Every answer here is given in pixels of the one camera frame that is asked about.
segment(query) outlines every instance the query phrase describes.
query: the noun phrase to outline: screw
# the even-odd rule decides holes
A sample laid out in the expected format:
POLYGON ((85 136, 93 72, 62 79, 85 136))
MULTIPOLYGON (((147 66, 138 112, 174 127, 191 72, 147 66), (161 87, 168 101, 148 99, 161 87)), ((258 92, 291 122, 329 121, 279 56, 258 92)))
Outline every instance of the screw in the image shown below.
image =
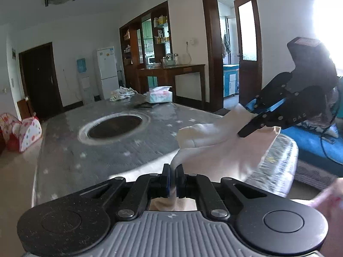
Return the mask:
POLYGON ((123 209, 117 212, 118 216, 122 218, 130 218, 134 216, 133 210, 123 209))
POLYGON ((226 217, 228 215, 226 210, 215 209, 211 211, 211 215, 216 218, 226 217))

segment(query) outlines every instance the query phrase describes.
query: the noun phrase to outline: tissue box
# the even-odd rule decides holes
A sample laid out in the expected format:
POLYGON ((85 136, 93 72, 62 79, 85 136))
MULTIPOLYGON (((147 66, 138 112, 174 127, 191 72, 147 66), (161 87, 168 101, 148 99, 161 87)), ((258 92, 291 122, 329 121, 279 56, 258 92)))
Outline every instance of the tissue box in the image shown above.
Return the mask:
POLYGON ((146 101, 149 103, 172 102, 173 93, 169 91, 170 86, 161 86, 151 89, 146 93, 146 101))

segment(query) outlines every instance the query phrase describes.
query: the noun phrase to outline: circular black cover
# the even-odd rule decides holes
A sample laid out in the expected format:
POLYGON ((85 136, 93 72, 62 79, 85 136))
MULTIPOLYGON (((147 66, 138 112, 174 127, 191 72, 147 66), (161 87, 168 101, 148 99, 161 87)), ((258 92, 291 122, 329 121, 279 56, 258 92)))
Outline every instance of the circular black cover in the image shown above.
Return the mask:
POLYGON ((244 202, 235 228, 253 248, 276 256, 298 256, 323 243, 328 223, 316 209, 273 196, 244 202))
POLYGON ((38 205, 20 217, 23 248, 38 256, 68 256, 98 244, 110 228, 107 213, 93 199, 66 196, 38 205))
POLYGON ((142 119, 133 115, 118 116, 105 120, 88 132, 88 136, 94 139, 112 138, 131 130, 142 123, 142 119))

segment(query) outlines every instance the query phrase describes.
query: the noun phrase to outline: black cable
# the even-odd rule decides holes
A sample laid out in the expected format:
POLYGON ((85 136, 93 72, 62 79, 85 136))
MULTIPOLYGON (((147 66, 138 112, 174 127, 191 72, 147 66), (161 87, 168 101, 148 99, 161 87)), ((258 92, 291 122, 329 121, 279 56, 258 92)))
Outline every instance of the black cable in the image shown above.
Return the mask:
POLYGON ((330 156, 328 156, 327 153, 326 153, 326 151, 325 151, 325 149, 324 149, 324 146, 323 146, 323 136, 324 136, 324 134, 329 130, 329 128, 332 126, 334 120, 336 119, 336 117, 337 117, 337 115, 338 115, 338 111, 339 111, 340 106, 341 106, 342 93, 341 93, 341 91, 339 90, 339 88, 337 88, 337 90, 338 90, 338 104, 337 104, 338 107, 337 107, 336 112, 335 112, 335 114, 333 115, 333 117, 332 117, 332 119, 331 119, 331 121, 330 121, 330 125, 329 125, 327 128, 325 128, 325 129, 323 130, 322 134, 320 135, 320 146, 322 147, 322 150, 323 150, 324 155, 325 155, 328 159, 334 161, 335 163, 338 163, 338 164, 340 164, 340 165, 343 165, 342 162, 339 162, 339 161, 337 161, 337 160, 331 158, 330 156))

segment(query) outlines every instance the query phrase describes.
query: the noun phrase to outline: refrigerator door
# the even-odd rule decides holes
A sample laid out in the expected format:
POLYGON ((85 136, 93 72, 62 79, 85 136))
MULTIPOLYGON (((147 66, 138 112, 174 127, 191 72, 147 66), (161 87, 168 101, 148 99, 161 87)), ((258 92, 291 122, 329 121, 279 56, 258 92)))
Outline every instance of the refrigerator door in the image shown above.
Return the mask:
POLYGON ((102 99, 109 99, 111 97, 111 92, 119 89, 118 77, 110 77, 101 80, 102 86, 102 99))
POLYGON ((100 79, 117 76, 116 58, 113 48, 97 51, 100 79))

